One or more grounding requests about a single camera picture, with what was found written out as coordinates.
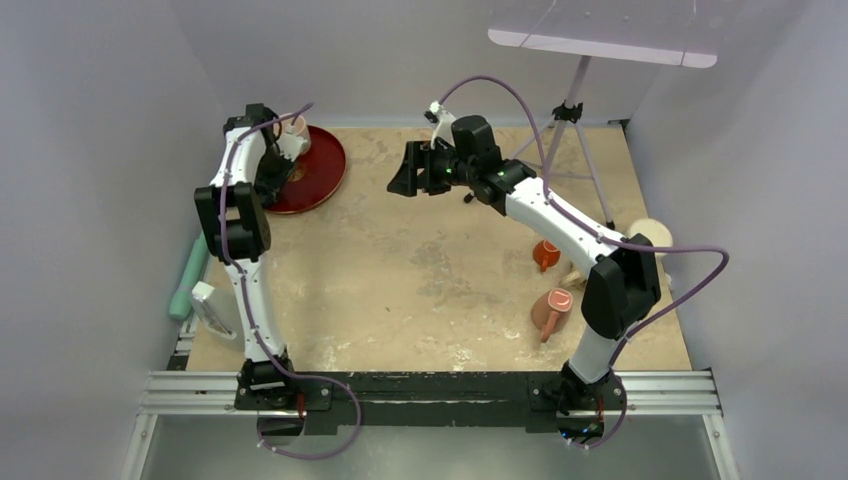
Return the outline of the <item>white pinkish mug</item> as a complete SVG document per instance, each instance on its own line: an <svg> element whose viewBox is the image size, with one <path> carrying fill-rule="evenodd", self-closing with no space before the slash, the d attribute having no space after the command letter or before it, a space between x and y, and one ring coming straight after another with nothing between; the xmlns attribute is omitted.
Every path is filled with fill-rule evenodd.
<svg viewBox="0 0 848 480"><path fill-rule="evenodd" d="M302 115L281 123L277 143L284 158L296 160L311 147L308 123Z"/></svg>

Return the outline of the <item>beige mug sideways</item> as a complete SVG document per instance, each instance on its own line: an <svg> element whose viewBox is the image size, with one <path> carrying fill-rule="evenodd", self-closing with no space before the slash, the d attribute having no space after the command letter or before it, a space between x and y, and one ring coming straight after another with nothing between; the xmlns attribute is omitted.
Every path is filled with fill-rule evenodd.
<svg viewBox="0 0 848 480"><path fill-rule="evenodd" d="M583 275L575 266L572 266L570 272L563 276L559 281L559 286L563 289L583 290L586 283L586 276Z"/></svg>

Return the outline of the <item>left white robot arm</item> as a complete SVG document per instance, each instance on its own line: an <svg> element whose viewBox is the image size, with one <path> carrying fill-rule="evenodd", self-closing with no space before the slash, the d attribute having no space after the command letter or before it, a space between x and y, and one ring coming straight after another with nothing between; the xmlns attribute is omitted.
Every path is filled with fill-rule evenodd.
<svg viewBox="0 0 848 480"><path fill-rule="evenodd" d="M272 244L265 208L278 200L297 159L280 146L283 120L262 103L249 104L244 114L229 118L219 168L207 186L194 192L203 236L229 276L243 329L238 408L284 409L298 395L265 264Z"/></svg>

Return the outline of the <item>small orange mug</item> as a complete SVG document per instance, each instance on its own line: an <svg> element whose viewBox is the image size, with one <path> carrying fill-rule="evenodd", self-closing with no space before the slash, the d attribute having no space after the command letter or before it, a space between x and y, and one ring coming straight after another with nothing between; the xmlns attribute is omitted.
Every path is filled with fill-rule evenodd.
<svg viewBox="0 0 848 480"><path fill-rule="evenodd" d="M561 259L560 250L548 240L538 242L532 251L533 261L541 273L555 266Z"/></svg>

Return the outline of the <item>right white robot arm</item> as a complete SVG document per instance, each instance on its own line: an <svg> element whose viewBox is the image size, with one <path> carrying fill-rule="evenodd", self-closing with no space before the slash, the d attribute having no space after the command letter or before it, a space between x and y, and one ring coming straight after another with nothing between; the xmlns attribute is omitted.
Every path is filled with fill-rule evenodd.
<svg viewBox="0 0 848 480"><path fill-rule="evenodd" d="M591 221L547 189L543 178L517 159L503 158L493 129L480 115L451 122L451 137L409 141L390 193L440 195L467 187L481 203L539 234L566 255L586 279L581 313L586 327L565 362L557 390L565 409L596 399L611 378L616 349L661 298L651 241Z"/></svg>

